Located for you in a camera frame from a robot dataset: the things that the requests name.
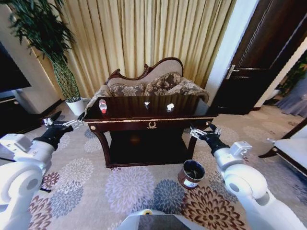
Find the sofa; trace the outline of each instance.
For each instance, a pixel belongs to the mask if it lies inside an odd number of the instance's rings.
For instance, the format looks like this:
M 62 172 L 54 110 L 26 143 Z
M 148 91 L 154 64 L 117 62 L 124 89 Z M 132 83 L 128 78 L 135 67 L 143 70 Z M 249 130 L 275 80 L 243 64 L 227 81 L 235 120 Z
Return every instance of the sofa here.
M 267 158 L 279 155 L 307 176 L 307 118 L 280 140 L 274 140 L 273 144 L 273 148 L 259 157 Z
M 137 78 L 127 78 L 117 69 L 87 104 L 83 117 L 99 97 L 172 94 L 199 95 L 205 103 L 209 100 L 203 88 L 183 77 L 183 65 L 178 58 L 164 58 L 152 67 L 145 64 L 144 72 Z

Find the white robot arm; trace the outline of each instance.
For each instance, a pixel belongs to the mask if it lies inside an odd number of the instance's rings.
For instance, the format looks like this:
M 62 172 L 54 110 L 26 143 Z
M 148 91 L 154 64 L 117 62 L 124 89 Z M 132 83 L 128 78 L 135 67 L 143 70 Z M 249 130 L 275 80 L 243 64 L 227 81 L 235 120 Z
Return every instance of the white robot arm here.
M 26 230 L 31 219 L 28 208 L 41 185 L 42 169 L 31 162 L 14 162 L 1 166 L 0 175 L 0 230 Z
M 60 112 L 46 119 L 47 131 L 32 141 L 23 134 L 7 134 L 0 139 L 16 161 L 0 167 L 0 230 L 28 229 L 29 205 L 51 166 L 52 153 L 66 132 L 82 125 L 75 120 L 55 121 L 59 115 Z
M 242 157 L 252 146 L 245 141 L 238 141 L 229 147 L 219 139 L 220 129 L 213 124 L 210 124 L 210 128 L 212 131 L 191 127 L 190 134 L 205 140 L 212 149 L 225 186 L 237 196 L 252 229 L 306 230 L 295 213 L 269 191 L 264 176 L 253 167 L 243 164 Z

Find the floor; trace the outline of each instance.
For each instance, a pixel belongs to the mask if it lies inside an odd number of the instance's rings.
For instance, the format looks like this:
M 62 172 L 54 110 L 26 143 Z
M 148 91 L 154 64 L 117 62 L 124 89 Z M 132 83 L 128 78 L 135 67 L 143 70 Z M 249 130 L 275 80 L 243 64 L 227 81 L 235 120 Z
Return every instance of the floor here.
M 63 111 L 61 120 L 75 118 L 65 103 L 57 110 Z M 225 143 L 245 140 L 253 146 L 245 163 L 266 177 L 275 197 L 307 226 L 306 178 L 278 156 L 257 157 L 272 147 L 266 138 L 281 138 L 302 120 L 263 106 L 244 116 L 220 115 L 214 124 L 222 129 Z M 44 131 L 41 127 L 26 136 L 34 138 Z M 183 139 L 188 142 L 189 134 Z M 8 154 L 0 151 L 2 156 Z M 189 191 L 178 184 L 180 164 L 107 169 L 100 143 L 85 125 L 61 139 L 44 178 L 44 187 L 52 192 L 39 191 L 34 197 L 29 229 L 114 230 L 129 213 L 144 208 L 182 214 L 208 229 L 250 229 L 242 206 L 225 190 L 206 143 L 197 141 L 193 158 L 205 167 L 206 175 Z

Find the television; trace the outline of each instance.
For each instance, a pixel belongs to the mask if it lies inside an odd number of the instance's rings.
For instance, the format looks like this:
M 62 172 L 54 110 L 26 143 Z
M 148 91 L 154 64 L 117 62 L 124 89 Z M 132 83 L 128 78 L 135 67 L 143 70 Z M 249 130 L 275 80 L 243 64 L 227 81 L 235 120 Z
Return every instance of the television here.
M 31 86 L 24 74 L 0 42 L 0 92 L 17 90 Z

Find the water bottle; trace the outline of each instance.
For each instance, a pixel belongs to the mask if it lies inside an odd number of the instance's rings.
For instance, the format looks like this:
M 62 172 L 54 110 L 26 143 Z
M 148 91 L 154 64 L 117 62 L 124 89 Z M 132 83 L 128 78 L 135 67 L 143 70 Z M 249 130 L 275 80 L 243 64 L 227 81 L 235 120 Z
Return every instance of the water bottle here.
M 99 100 L 99 109 L 103 114 L 106 113 L 106 101 L 104 99 Z

